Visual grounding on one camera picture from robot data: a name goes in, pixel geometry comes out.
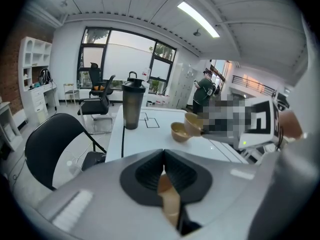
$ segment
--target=desk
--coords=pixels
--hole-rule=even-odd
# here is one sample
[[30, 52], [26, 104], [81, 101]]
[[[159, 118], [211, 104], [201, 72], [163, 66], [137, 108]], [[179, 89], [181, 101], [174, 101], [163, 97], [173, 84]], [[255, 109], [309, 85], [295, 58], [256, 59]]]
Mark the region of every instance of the desk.
[[123, 106], [120, 106], [106, 154], [105, 162], [110, 162], [136, 153], [156, 150], [180, 150], [196, 156], [221, 161], [247, 164], [230, 145], [202, 137], [192, 137], [188, 141], [176, 142], [171, 136], [171, 123], [184, 122], [186, 111], [169, 108], [143, 107], [137, 129], [124, 128]]
[[31, 90], [20, 91], [20, 96], [26, 117], [30, 122], [37, 124], [39, 121], [35, 111], [39, 106], [43, 106], [43, 110], [47, 116], [48, 110], [46, 104], [53, 108], [59, 106], [57, 85], [53, 82]]
[[[11, 114], [11, 110], [9, 108], [10, 102], [0, 103], [0, 137], [4, 140], [4, 142], [10, 147], [12, 151], [16, 151], [19, 145], [22, 142], [21, 134], [14, 122], [14, 118]], [[6, 135], [4, 127], [9, 124], [12, 131], [14, 132], [14, 138], [9, 139]]]

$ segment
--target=green shirt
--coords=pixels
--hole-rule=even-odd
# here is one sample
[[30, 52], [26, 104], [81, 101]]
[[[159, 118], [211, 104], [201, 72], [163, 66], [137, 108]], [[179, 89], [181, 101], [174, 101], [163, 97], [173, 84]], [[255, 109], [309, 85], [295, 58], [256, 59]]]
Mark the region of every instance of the green shirt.
[[200, 86], [200, 88], [195, 91], [193, 100], [202, 106], [206, 106], [210, 99], [208, 91], [213, 89], [212, 81], [208, 78], [203, 78], [198, 82], [198, 86]]

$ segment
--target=mesh chair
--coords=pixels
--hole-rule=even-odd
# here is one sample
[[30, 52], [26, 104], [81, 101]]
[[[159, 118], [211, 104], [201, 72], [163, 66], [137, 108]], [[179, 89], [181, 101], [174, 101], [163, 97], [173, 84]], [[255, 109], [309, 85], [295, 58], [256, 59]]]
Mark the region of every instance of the mesh chair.
[[112, 75], [110, 79], [107, 81], [107, 84], [102, 91], [102, 93], [99, 95], [97, 98], [81, 98], [79, 99], [79, 111], [78, 115], [81, 116], [82, 123], [85, 129], [86, 127], [86, 122], [84, 115], [90, 115], [94, 121], [96, 120], [111, 120], [111, 130], [110, 131], [96, 131], [95, 129], [95, 124], [93, 124], [93, 132], [89, 132], [90, 134], [108, 134], [111, 133], [113, 125], [114, 125], [114, 120], [112, 117], [101, 117], [101, 118], [96, 118], [93, 117], [93, 115], [106, 115], [109, 111], [109, 104], [110, 101], [107, 97], [107, 91], [110, 86], [110, 83], [112, 80], [115, 78], [116, 75]]
[[[50, 117], [35, 129], [25, 144], [26, 164], [31, 174], [50, 190], [58, 160], [65, 148], [81, 133], [85, 133], [92, 141], [93, 151], [87, 153], [81, 170], [103, 163], [106, 151], [84, 129], [72, 115], [58, 113]], [[103, 152], [96, 152], [96, 146]]]
[[[93, 63], [91, 62], [91, 67], [89, 69], [89, 76], [92, 82], [92, 88], [91, 91], [89, 92], [89, 98], [91, 98], [91, 95], [93, 96], [101, 96], [104, 92], [104, 89], [106, 88], [106, 86], [109, 84], [108, 81], [109, 80], [103, 80], [100, 81], [100, 69], [98, 68], [98, 64], [97, 63]], [[113, 89], [108, 89], [106, 95], [109, 96], [114, 92]]]

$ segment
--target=railing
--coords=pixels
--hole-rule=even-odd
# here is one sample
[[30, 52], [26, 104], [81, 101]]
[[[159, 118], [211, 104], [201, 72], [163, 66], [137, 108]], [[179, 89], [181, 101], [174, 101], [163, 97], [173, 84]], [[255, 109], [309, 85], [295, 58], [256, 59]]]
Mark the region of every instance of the railing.
[[240, 76], [236, 76], [236, 75], [233, 76], [232, 83], [250, 88], [252, 90], [255, 90], [255, 91], [257, 91], [261, 94], [267, 95], [267, 96], [271, 96], [272, 93], [275, 91], [275, 89], [272, 89], [262, 83], [252, 81], [252, 80], [249, 80], [249, 79], [246, 79], [246, 78], [243, 78]]

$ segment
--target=ceiling light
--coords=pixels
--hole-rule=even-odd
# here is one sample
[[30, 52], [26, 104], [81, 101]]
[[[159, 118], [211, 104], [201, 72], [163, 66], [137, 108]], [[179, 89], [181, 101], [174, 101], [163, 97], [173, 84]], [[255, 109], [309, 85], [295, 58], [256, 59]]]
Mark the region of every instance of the ceiling light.
[[205, 28], [206, 31], [209, 32], [209, 34], [213, 38], [220, 37], [219, 34], [215, 31], [215, 29], [209, 24], [209, 22], [202, 17], [199, 12], [197, 12], [195, 9], [193, 9], [189, 4], [186, 2], [182, 2], [178, 5], [178, 8], [185, 11], [187, 14], [189, 14], [192, 18], [194, 18], [197, 22], [200, 23], [202, 27]]

